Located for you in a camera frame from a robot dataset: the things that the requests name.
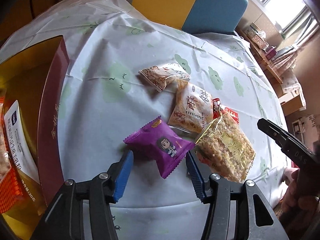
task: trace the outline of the silver screw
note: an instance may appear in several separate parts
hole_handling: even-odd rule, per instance
[[[254,181],[251,180],[251,179],[248,179],[248,180],[246,181],[246,184],[247,184],[249,187],[253,187],[253,186],[254,186]]]
[[[64,182],[64,184],[65,184],[66,186],[71,186],[71,185],[73,184],[73,180],[72,180],[72,179],[67,179],[67,180]]]
[[[211,179],[218,180],[218,179],[220,179],[220,178],[221,178],[221,176],[220,176],[218,173],[213,173],[213,174],[211,174]]]
[[[108,173],[101,173],[100,175],[99,175],[99,178],[100,179],[107,179],[109,177],[109,174]]]

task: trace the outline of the orange checkered packaging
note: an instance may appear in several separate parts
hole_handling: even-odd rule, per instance
[[[18,200],[22,199],[22,184],[17,177],[16,170],[12,167],[6,145],[3,123],[4,98],[0,97],[0,213],[7,212]]]

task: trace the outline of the window sill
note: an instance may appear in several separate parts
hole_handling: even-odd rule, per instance
[[[269,19],[269,21],[273,24],[274,28],[282,34],[281,26],[272,18],[268,10],[263,6],[263,4],[259,0],[251,0],[261,11],[262,13]]]

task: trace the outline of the curtain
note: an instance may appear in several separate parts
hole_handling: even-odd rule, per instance
[[[288,68],[294,68],[296,57],[299,52],[320,37],[320,27],[313,15],[307,19],[307,23],[295,42],[278,51],[278,54],[272,59],[275,69],[281,76]]]

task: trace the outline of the cartoon girl illustration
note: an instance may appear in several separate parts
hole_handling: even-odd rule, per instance
[[[171,157],[177,153],[176,147],[166,137],[161,137],[158,139],[157,146]]]

